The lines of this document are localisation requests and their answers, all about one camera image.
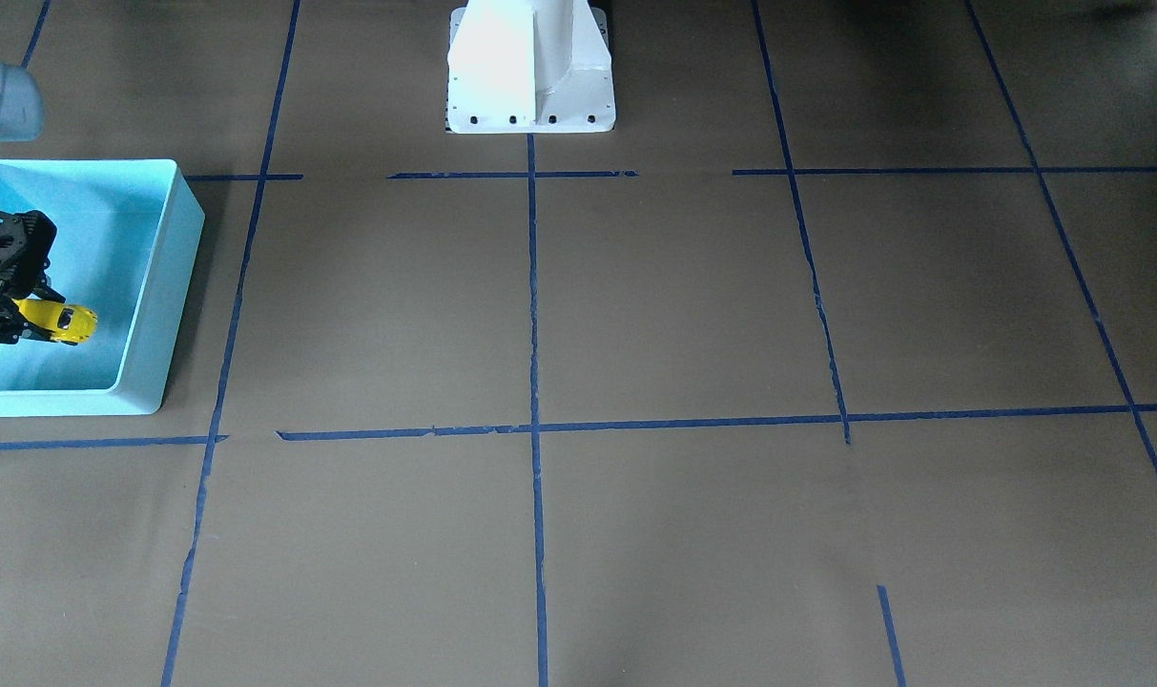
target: floor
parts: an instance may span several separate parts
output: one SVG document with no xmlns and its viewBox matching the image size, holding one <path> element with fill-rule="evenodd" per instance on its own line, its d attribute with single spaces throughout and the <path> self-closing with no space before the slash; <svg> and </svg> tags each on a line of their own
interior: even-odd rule
<svg viewBox="0 0 1157 687">
<path fill-rule="evenodd" d="M 1157 686 L 1157 1 L 621 1 L 533 139 L 454 5 L 0 0 L 0 160 L 207 216 L 0 421 L 0 686 Z"/>
</svg>

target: light blue bin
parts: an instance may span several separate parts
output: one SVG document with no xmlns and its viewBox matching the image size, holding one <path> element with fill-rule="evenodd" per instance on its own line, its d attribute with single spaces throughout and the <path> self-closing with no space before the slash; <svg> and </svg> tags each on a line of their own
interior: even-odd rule
<svg viewBox="0 0 1157 687">
<path fill-rule="evenodd" d="M 0 161 L 0 210 L 57 226 L 52 287 L 94 309 L 79 346 L 0 346 L 0 418 L 159 409 L 204 212 L 174 161 Z"/>
</svg>

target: plastic bin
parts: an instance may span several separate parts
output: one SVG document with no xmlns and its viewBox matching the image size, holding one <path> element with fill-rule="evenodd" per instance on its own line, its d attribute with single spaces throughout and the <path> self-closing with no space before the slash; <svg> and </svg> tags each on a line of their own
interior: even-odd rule
<svg viewBox="0 0 1157 687">
<path fill-rule="evenodd" d="M 79 346 L 0 345 L 0 418 L 159 409 L 204 212 L 174 161 L 0 161 L 0 210 L 57 226 L 47 268 L 98 330 Z"/>
</svg>

